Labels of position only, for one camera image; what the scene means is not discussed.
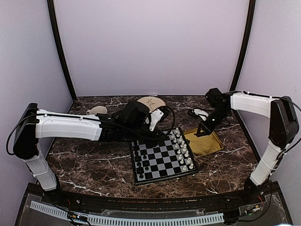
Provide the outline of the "gold metal tray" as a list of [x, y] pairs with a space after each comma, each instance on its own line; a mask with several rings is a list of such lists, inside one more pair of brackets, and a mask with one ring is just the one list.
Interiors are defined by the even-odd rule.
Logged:
[[184, 132], [184, 136], [189, 143], [195, 158], [203, 157], [215, 153], [224, 148], [223, 143], [215, 132], [210, 135], [197, 137], [197, 129], [190, 129]]

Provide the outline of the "black white chess board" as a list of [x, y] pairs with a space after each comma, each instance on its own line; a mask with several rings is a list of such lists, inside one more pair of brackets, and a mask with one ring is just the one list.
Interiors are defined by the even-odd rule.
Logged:
[[[197, 170], [193, 172], [184, 173], [184, 174], [174, 174], [172, 165], [170, 163], [166, 163], [168, 154], [167, 154], [167, 148], [165, 146], [165, 141], [168, 140], [169, 131], [166, 130], [163, 133], [166, 134], [167, 137], [164, 140], [161, 140], [157, 144], [157, 146], [154, 147], [150, 147], [144, 141], [139, 141], [139, 140], [130, 143], [129, 146], [131, 151], [131, 161], [132, 161], [133, 175], [134, 175], [136, 186], [155, 183], [159, 181], [165, 181], [172, 178], [193, 175], [199, 171], [197, 164], [195, 163], [192, 150], [189, 146]], [[142, 164], [141, 166], [136, 165], [138, 161], [141, 162]], [[138, 167], [144, 168], [147, 166], [149, 167], [149, 170], [147, 172], [143, 171], [140, 174], [137, 173]], [[152, 178], [146, 179], [145, 173], [150, 173], [150, 172], [152, 173]]]

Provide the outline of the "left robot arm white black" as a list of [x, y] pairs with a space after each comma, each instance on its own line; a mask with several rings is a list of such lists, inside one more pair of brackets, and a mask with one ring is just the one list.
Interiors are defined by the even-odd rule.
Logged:
[[30, 103], [10, 133], [15, 138], [13, 151], [7, 153], [23, 160], [43, 191], [48, 192], [48, 198], [56, 205], [63, 205], [66, 194], [60, 190], [59, 180], [42, 154], [39, 139], [63, 137], [100, 143], [136, 140], [153, 143], [165, 136], [157, 123], [170, 113], [172, 110], [166, 105], [152, 110], [140, 101], [131, 101], [112, 114], [95, 115], [49, 112]]

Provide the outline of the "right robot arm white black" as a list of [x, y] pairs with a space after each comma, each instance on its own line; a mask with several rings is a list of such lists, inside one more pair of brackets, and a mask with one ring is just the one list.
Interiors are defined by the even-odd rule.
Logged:
[[215, 127], [233, 111], [253, 113], [269, 120], [267, 148], [240, 193], [242, 203], [250, 204], [258, 197], [259, 187], [277, 170], [288, 151], [295, 147], [293, 140], [300, 128], [295, 110], [299, 107], [288, 96], [265, 96], [246, 91], [222, 93], [218, 88], [210, 89], [205, 98], [213, 108], [209, 115], [202, 116], [197, 110], [190, 112], [193, 117], [200, 118], [195, 133], [197, 137], [213, 133]]

